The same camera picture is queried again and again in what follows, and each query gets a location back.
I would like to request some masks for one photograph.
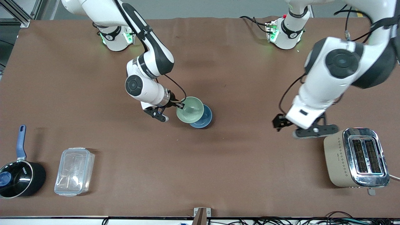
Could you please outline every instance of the green cup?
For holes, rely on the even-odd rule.
[[[176,115],[182,122],[194,123],[203,116],[204,105],[200,99],[190,96],[183,103],[185,104],[183,109],[176,108]]]

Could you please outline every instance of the toaster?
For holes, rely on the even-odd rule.
[[[329,178],[339,187],[388,185],[390,176],[377,134],[368,128],[347,128],[324,139]]]

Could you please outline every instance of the brown table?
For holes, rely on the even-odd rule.
[[[140,45],[111,52],[91,21],[32,21],[21,29],[0,82],[0,164],[15,160],[20,124],[27,125],[28,160],[42,163],[47,180],[33,197],[0,200],[0,215],[323,216],[342,210],[357,217],[400,217],[400,183],[377,190],[335,187],[328,178],[323,139],[277,133],[271,120],[281,95],[303,73],[313,44],[343,37],[344,19],[310,19],[292,50],[266,43],[242,19],[150,20],[175,57],[171,77],[189,96],[211,107],[208,129],[180,122],[175,109],[161,123],[142,112],[124,89],[126,63]],[[351,19],[352,37],[368,30]],[[368,127],[382,140],[389,170],[400,175],[397,67],[389,80],[367,90],[351,87],[331,107],[328,122]],[[178,98],[166,78],[160,82]],[[289,105],[295,86],[284,101]],[[88,193],[54,193],[61,152],[86,147],[96,154]]]

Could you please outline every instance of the clear plastic container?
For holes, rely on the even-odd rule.
[[[94,154],[85,148],[69,148],[61,154],[54,192],[62,196],[76,196],[89,190]]]

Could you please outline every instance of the blue bowl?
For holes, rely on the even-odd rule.
[[[210,124],[211,120],[212,120],[211,109],[208,106],[204,105],[204,112],[203,112],[202,117],[198,121],[196,121],[194,123],[190,123],[190,125],[194,128],[200,129],[200,128],[204,128],[204,127],[208,126]]]

